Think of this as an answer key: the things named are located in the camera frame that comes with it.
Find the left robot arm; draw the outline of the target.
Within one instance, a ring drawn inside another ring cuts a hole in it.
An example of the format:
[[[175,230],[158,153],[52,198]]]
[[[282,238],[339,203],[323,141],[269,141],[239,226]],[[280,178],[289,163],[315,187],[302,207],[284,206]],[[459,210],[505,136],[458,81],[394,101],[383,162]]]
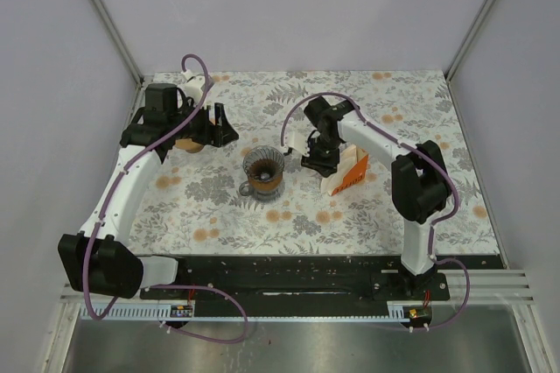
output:
[[[61,263],[75,291],[129,299],[159,285],[172,299],[187,294],[190,279],[176,258],[138,257],[128,241],[144,193],[178,140],[220,148],[238,139],[223,104],[200,104],[212,86],[192,77],[181,87],[151,83],[145,89],[144,105],[122,132],[115,169],[94,212],[78,233],[59,240]]]

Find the orange coffee filter box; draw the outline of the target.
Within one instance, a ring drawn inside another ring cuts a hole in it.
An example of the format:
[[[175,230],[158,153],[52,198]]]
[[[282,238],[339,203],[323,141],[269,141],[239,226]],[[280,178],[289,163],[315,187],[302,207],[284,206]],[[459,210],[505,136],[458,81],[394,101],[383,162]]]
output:
[[[336,173],[336,180],[338,181],[338,184],[330,191],[331,196],[339,194],[349,187],[359,184],[365,179],[368,169],[369,156],[367,153],[363,155],[356,154],[356,158],[356,162],[351,165],[346,172],[343,172],[342,174],[339,174],[338,172]]]

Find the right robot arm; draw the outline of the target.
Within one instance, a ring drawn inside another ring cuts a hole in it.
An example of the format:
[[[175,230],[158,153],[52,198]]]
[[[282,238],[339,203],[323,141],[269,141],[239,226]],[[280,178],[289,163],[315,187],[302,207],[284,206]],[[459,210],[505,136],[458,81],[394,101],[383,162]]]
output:
[[[309,136],[309,150],[301,165],[324,179],[342,173],[340,146],[353,144],[376,157],[390,170],[391,200],[403,218],[404,235],[398,288],[408,299],[429,290],[437,271],[433,249],[434,224],[441,220],[448,198],[457,191],[445,168],[442,153],[433,141],[415,146],[373,126],[351,99],[331,105],[315,95],[304,114],[317,136]]]

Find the grey plastic dripper cone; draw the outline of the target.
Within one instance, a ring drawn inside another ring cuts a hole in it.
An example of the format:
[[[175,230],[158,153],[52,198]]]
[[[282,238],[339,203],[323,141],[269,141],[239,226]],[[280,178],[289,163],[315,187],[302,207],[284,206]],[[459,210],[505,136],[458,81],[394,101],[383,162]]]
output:
[[[271,173],[273,176],[283,175],[284,154],[275,147],[259,145],[245,155],[242,169],[247,177],[262,172]]]

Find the clear glass dripper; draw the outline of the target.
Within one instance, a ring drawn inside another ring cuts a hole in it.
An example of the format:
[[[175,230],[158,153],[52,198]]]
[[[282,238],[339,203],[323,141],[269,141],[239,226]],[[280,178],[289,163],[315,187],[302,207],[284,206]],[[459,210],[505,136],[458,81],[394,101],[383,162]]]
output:
[[[248,179],[241,183],[238,188],[242,197],[250,197],[259,202],[275,201],[282,195],[283,191],[283,176],[273,176],[268,172],[248,176]]]

